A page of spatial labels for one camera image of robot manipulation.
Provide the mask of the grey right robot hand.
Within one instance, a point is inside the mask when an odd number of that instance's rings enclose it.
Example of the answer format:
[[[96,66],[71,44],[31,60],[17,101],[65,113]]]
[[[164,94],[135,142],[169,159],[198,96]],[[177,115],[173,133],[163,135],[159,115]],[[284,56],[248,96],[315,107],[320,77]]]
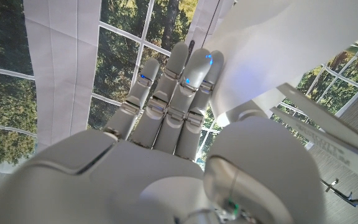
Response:
[[[203,108],[224,65],[220,51],[186,56],[177,43],[147,61],[100,131],[55,143],[0,185],[0,223],[322,223],[318,167],[264,115],[231,121],[201,168],[194,162]]]

